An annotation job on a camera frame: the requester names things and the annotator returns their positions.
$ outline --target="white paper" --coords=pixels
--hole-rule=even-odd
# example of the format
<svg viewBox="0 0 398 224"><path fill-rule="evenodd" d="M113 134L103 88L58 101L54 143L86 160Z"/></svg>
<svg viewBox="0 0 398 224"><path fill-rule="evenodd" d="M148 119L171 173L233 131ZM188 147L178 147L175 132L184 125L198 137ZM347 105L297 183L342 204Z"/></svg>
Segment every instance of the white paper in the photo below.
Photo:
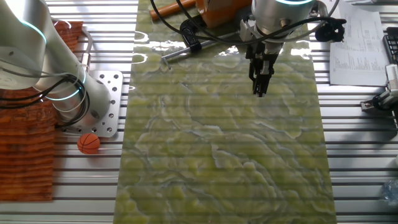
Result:
<svg viewBox="0 0 398 224"><path fill-rule="evenodd" d="M378 12L368 12L340 1L346 19L344 42L330 46L332 85L385 86L389 63L382 43L383 29Z"/></svg>

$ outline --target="metal rod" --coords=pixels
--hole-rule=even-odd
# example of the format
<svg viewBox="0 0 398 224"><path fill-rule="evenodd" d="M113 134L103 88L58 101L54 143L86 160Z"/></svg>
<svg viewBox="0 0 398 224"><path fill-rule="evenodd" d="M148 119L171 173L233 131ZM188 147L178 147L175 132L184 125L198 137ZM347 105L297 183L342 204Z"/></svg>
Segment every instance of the metal rod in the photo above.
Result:
<svg viewBox="0 0 398 224"><path fill-rule="evenodd" d="M237 33L237 32L233 32L233 33L230 33L230 34L221 35L221 36L219 36L219 38L231 37L231 36L235 35L236 33ZM200 43L200 45L201 45L202 47L206 47L206 46L209 46L209 45L215 44L215 43L217 43L217 41L214 41L214 40L206 40L206 41ZM190 49L189 47L187 47L186 49L182 49L182 50L176 51L176 52L174 52L174 53L171 53L171 54L162 56L162 60L163 60L164 63L168 66L169 69L172 69L167 60L170 59L170 58L174 58L174 57L176 57L176 56L179 56L179 55L181 55L181 54L189 53L189 52L191 52L191 49Z"/></svg>

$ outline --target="metal bracket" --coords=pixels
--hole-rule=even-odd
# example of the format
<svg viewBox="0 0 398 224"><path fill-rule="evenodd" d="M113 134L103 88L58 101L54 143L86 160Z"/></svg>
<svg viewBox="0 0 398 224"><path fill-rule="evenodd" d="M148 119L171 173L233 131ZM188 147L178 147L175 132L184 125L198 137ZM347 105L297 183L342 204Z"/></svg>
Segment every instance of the metal bracket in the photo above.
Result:
<svg viewBox="0 0 398 224"><path fill-rule="evenodd" d="M123 87L123 74L119 71L90 71L90 75L102 82L111 95L108 112L96 124L91 126L81 125L77 123L73 127L63 128L65 134L82 135L86 133L94 133L98 137L110 138L114 136L118 130L120 101Z"/></svg>

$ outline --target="black clamp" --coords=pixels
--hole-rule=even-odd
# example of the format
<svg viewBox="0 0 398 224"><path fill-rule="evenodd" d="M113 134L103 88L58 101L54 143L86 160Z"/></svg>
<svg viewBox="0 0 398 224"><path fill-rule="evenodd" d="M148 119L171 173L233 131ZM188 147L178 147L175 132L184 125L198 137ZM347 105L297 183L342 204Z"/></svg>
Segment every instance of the black clamp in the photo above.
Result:
<svg viewBox="0 0 398 224"><path fill-rule="evenodd" d="M195 16L193 19L200 26L206 26L206 23L201 18L201 15ZM183 21L181 23L180 31L185 34L195 35L198 32L198 28L193 24L190 19L187 19L186 21ZM197 53L201 50L201 44L196 37L182 35L182 38L184 39L185 44L191 49L191 53Z"/></svg>
<svg viewBox="0 0 398 224"><path fill-rule="evenodd" d="M341 42L344 39L344 27L343 24L347 23L345 19L334 19L331 22L327 22L322 25L316 32L315 38L319 42Z"/></svg>

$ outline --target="black cable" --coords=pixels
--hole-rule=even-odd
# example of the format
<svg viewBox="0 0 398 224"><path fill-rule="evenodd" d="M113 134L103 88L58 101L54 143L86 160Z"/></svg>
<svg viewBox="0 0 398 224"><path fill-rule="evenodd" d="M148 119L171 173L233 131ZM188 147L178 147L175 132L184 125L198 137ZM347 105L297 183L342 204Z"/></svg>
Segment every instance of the black cable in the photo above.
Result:
<svg viewBox="0 0 398 224"><path fill-rule="evenodd" d="M154 0L150 0L150 4L152 5L152 7L154 8L154 11L157 15L157 17L160 19L160 21L163 22L163 24L165 24L169 29L171 29L172 31L181 34L181 35L187 35L189 37L196 37L197 39L201 39L201 40L213 40L210 37L202 37L202 36L198 36L198 35L190 35L190 34L183 34L182 32L180 32L178 29L174 28L173 26L171 26L168 22L166 22L166 20L160 15L160 12L157 10L157 7L155 5Z"/></svg>
<svg viewBox="0 0 398 224"><path fill-rule="evenodd" d="M84 85L82 84L81 81L78 81L77 84L79 84L78 88L82 90L82 91L79 91L79 94L80 94L80 97L83 99L83 97L84 97L83 96L83 92L85 92L85 87L84 87ZM84 101L85 102L82 103L79 112L76 114L76 116L74 118L72 118L70 121L68 121L68 122L66 122L64 124L61 124L61 125L56 124L55 127L56 128L64 128L64 127L67 127L67 126L74 125L77 122L79 122L84 116L86 116L86 114L88 112L89 105L90 105L90 98L89 98L88 95L86 96Z"/></svg>
<svg viewBox="0 0 398 224"><path fill-rule="evenodd" d="M30 102L30 103L26 103L24 105L17 105L17 106L0 106L0 109L4 109L4 110L14 110L14 109L21 109L21 108L25 108L28 106L32 106L38 102L40 102L42 99L44 99L54 88L56 88L57 86L61 85L62 83L65 82L75 82L77 77L74 77L72 75L69 75L63 79L61 79L59 82L57 82L56 84L54 84L53 86L51 86L50 88L41 91L40 93L34 94L32 96L27 96L27 97L23 97L23 98L0 98L0 100L3 101L22 101L22 100L30 100L33 99L35 97L38 97L38 99ZM84 84L82 84L82 82L80 80L78 80L75 84L76 88L79 91L80 94L80 98L83 99L83 93L85 93L85 87ZM64 124L56 124L55 127L56 128L64 128L67 126L71 126L73 124L76 124L77 122L79 122L84 116L86 116L87 112L88 112L88 108L90 105L90 99L89 96L87 95L84 99L84 102L81 104L80 110L79 112L76 114L76 116L74 118L72 118L70 121L64 123Z"/></svg>
<svg viewBox="0 0 398 224"><path fill-rule="evenodd" d="M264 40L266 40L266 39L273 38L274 36L276 36L276 35L278 35L278 34L281 34L281 33L283 33L283 32L286 32L286 31L291 30L291 29L293 29L293 28L295 28L295 27L297 27L297 26L301 26L301 25L304 25L304 24L309 23L309 22L315 22L315 21L328 21L328 22L332 22L332 21L336 21L336 19L330 18L330 17L312 17L312 18L304 19L304 20L302 20L302 21L299 21L299 22L296 22L296 23L294 23L294 24L291 24L291 25L289 25L289 26L287 26L287 27L285 27L285 28L282 28L282 29L280 29L280 30L277 30L277 31L275 31L275 32L273 32L273 33L271 33L271 34L269 34L269 35L265 35L264 37L261 37L261 38L259 38L259 39L254 39L254 40L245 41L245 42L242 42L242 41L239 41L239 42L228 42L228 40L221 39L221 38L219 38L219 37L217 37L217 36L214 36L214 35L208 33L204 28L202 28L201 26L199 26L199 24L197 24L197 23L193 20L193 18L189 15L189 13L185 10L185 8L182 6L181 2L179 2L179 6L181 7L181 10L184 12L184 14L188 17L188 19L190 19L190 21L191 21L195 26L198 27L198 29L200 29L200 30L201 30L203 33L205 33L205 34L208 34L209 37L202 37L202 36L197 36L197 35L190 35L190 34L186 34L186 33L183 33L183 32L181 32L181 31L179 31L178 29L176 29L176 28L174 28L173 26L171 26L168 22L166 22L165 19L160 15L159 11L158 11L157 8L156 8L156 5L155 5L155 3L154 3L154 0L150 0L150 3L152 4L152 7L154 8L154 11L155 11L155 13L157 14L158 18L159 18L169 29L173 30L174 32L176 32L176 33L178 33L178 34L181 34L181 35L186 35L186 36L190 36L190 37L196 37L197 39L215 40L215 41L217 41L217 42L221 42L221 43L229 44L229 45L249 45L249 44L255 44L255 43L264 41Z"/></svg>

